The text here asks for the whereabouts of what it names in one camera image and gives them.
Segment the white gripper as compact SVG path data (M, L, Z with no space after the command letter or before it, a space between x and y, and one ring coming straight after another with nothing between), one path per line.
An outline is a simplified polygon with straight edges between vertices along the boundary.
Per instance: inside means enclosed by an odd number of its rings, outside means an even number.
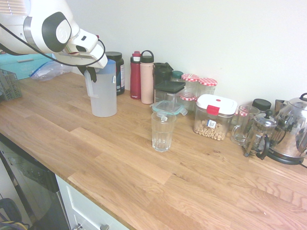
M103 69L107 65L107 57L104 54L104 48L99 44L93 48L92 51L81 52L77 55L68 54L66 51L55 53L56 60L77 66L82 75L85 75L86 71L89 72L91 81L96 83L97 76L95 68Z

